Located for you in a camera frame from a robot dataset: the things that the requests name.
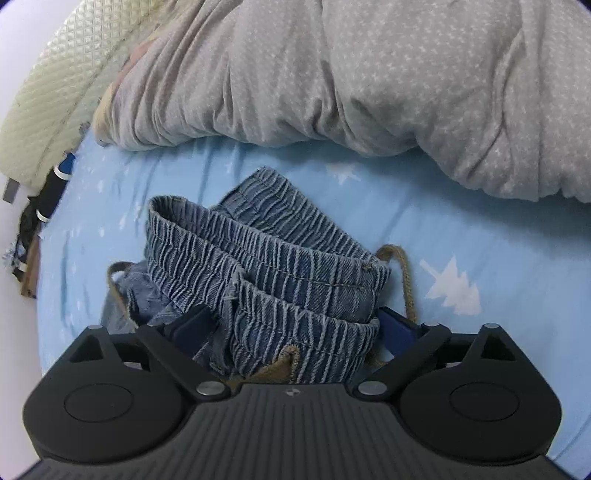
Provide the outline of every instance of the blue bedsheet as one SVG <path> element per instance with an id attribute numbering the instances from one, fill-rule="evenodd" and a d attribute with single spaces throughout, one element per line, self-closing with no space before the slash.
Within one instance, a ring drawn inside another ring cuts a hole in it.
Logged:
<path id="1" fill-rule="evenodd" d="M 578 478 L 591 471 L 591 208 L 465 190 L 418 150 L 367 160 L 328 142 L 271 150 L 207 138 L 130 153 L 86 138 L 43 232 L 43 370 L 86 325 L 99 323 L 107 266 L 142 258 L 152 196 L 212 205 L 263 165 L 367 248 L 402 245 L 420 321 L 438 320 L 455 332 L 500 323 L 560 398 L 563 421 L 551 458 Z M 384 304 L 404 312 L 401 290 L 395 273 Z"/>

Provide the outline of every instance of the drawstring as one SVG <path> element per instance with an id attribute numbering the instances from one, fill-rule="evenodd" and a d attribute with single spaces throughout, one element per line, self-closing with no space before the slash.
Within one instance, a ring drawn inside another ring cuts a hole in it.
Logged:
<path id="1" fill-rule="evenodd" d="M 121 294 L 121 292 L 117 288 L 117 285 L 113 281 L 113 275 L 115 275 L 116 273 L 124 272 L 125 270 L 127 270 L 129 267 L 131 267 L 133 265 L 135 265 L 135 264 L 132 262 L 116 262 L 116 263 L 112 264 L 107 269 L 107 285 L 109 286 L 109 292 L 111 292 L 111 295 L 115 299 L 115 303 L 119 307 L 119 310 L 121 311 L 121 313 L 123 314 L 125 319 L 128 322 L 131 322 L 133 324 L 133 326 L 137 329 L 138 324 L 133 318 L 130 317 L 129 311 L 128 311 L 127 306 L 125 304 L 125 299 L 123 298 L 123 295 Z"/>
<path id="2" fill-rule="evenodd" d="M 402 269 L 402 292 L 404 293 L 406 318 L 413 323 L 417 323 L 417 311 L 414 306 L 413 297 L 413 281 L 410 276 L 406 253 L 402 247 L 399 247 L 398 245 L 386 244 L 378 248 L 375 256 L 385 262 L 389 262 L 394 257 L 400 264 L 400 268 Z"/>
<path id="3" fill-rule="evenodd" d="M 410 268 L 408 266 L 408 258 L 406 253 L 402 247 L 388 244 L 381 246 L 376 252 L 375 256 L 384 262 L 389 262 L 392 260 L 392 258 L 395 258 L 400 264 L 402 269 L 402 290 L 404 293 L 406 318 L 413 323 L 417 323 L 417 312 L 413 298 L 413 284 L 410 276 Z M 109 291 L 111 292 L 111 295 L 113 295 L 117 306 L 127 321 L 133 323 L 135 328 L 138 328 L 137 323 L 132 318 L 130 318 L 123 295 L 121 295 L 121 292 L 113 281 L 114 274 L 124 272 L 132 265 L 134 264 L 131 262 L 117 262 L 112 264 L 107 270 L 107 284 L 109 285 Z M 287 345 L 282 349 L 279 357 L 273 364 L 263 367 L 250 378 L 221 380 L 227 383 L 227 385 L 229 385 L 233 390 L 236 390 L 238 385 L 245 381 L 263 383 L 293 383 L 295 381 L 294 371 L 299 361 L 299 348 L 294 345 Z M 383 362 L 376 357 L 376 353 L 374 351 L 370 351 L 367 354 L 365 362 L 372 367 L 382 367 L 386 364 L 386 362 Z"/>

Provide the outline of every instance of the denim shorts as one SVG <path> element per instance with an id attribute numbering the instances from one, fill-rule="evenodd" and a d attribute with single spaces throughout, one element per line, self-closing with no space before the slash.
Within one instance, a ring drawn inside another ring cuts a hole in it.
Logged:
<path id="1" fill-rule="evenodd" d="M 156 326 L 206 304 L 216 321 L 196 339 L 196 361 L 248 377 L 295 346 L 297 383 L 351 380 L 378 334 L 374 310 L 390 275 L 270 168 L 209 209 L 153 198 L 145 257 L 116 282 L 126 315 L 107 300 L 111 333 L 131 331 L 129 318 Z"/>

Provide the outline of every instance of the white tree print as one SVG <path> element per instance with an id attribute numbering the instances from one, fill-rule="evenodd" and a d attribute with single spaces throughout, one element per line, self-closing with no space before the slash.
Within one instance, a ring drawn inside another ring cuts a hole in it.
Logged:
<path id="1" fill-rule="evenodd" d="M 419 265 L 433 276 L 435 283 L 427 292 L 426 298 L 445 297 L 444 307 L 453 307 L 456 315 L 478 315 L 482 313 L 480 294 L 476 284 L 470 285 L 466 272 L 457 273 L 456 256 L 452 256 L 443 272 L 439 273 L 431 265 L 421 260 Z"/>

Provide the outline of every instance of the star pattern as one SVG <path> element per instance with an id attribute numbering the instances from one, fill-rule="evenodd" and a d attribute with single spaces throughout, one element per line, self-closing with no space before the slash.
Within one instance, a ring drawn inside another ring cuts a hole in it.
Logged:
<path id="1" fill-rule="evenodd" d="M 343 185 L 348 179 L 361 181 L 361 179 L 353 173 L 357 164 L 355 163 L 327 163 L 326 171 L 332 177 L 339 181 L 339 185 Z"/>

